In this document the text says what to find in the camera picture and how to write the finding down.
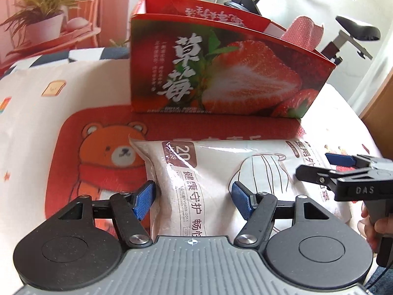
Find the person's right hand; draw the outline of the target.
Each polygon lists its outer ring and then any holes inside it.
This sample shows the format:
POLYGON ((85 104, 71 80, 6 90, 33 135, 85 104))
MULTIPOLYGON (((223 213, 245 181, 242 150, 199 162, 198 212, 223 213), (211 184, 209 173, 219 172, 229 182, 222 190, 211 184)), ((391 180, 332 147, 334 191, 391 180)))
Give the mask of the person's right hand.
POLYGON ((361 216, 362 220, 358 222, 358 230, 360 234, 366 238, 373 252, 377 253, 379 236, 384 234, 391 235, 393 232, 392 214, 373 224, 371 223, 368 209, 365 204, 363 204, 361 216))

